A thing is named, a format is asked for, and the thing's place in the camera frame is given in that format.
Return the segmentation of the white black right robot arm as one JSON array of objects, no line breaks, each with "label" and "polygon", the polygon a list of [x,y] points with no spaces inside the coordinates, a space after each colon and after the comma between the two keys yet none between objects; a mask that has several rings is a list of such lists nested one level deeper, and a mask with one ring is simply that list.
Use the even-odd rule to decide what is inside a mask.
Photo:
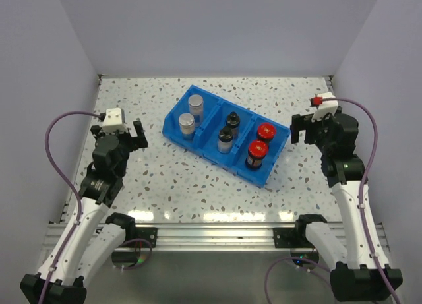
[{"label": "white black right robot arm", "polygon": [[354,117],[340,112],[321,120],[293,115],[291,143],[298,143],[303,131],[305,143],[321,151],[321,170],[340,209],[346,242],[340,242],[319,214],[300,215],[293,237],[297,244],[317,249],[337,301],[385,301],[403,278],[391,267],[373,222],[365,165],[354,153],[358,126]]}]

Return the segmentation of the red-lid sauce jar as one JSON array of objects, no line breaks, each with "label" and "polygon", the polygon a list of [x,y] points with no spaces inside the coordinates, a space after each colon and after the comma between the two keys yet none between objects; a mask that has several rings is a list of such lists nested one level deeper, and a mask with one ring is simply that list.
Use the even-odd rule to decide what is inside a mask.
[{"label": "red-lid sauce jar", "polygon": [[271,123],[262,123],[258,126],[256,137],[258,140],[265,142],[266,144],[271,143],[276,135],[276,128]]},{"label": "red-lid sauce jar", "polygon": [[252,141],[248,147],[245,164],[249,169],[259,169],[268,154],[268,145],[259,139]]}]

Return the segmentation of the black-cap clear shaker bottle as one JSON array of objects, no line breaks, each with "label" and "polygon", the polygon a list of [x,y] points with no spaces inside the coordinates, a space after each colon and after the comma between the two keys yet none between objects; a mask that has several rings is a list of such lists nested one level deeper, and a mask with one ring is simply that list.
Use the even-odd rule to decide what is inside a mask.
[{"label": "black-cap clear shaker bottle", "polygon": [[240,122],[240,117],[234,111],[226,117],[226,126],[231,129],[234,138],[238,137]]}]

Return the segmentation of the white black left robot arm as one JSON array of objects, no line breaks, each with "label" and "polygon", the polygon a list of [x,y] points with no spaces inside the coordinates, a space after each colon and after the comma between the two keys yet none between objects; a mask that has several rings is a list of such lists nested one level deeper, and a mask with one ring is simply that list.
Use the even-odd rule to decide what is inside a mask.
[{"label": "white black left robot arm", "polygon": [[89,283],[112,252],[139,240],[134,218],[109,213],[123,187],[130,153],[148,146],[142,123],[133,125],[134,137],[122,120],[91,128],[95,148],[73,215],[37,273],[20,283],[29,303],[84,303]]}]

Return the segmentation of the toothpick jar blue label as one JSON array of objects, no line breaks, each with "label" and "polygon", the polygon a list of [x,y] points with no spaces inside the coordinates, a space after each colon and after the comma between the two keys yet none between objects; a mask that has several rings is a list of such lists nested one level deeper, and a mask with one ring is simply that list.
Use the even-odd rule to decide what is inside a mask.
[{"label": "toothpick jar blue label", "polygon": [[194,117],[195,127],[199,127],[204,119],[204,100],[199,94],[193,94],[188,99],[189,113]]},{"label": "toothpick jar blue label", "polygon": [[181,130],[182,137],[185,140],[192,140],[195,134],[195,118],[190,113],[182,113],[179,116],[179,128]]}]

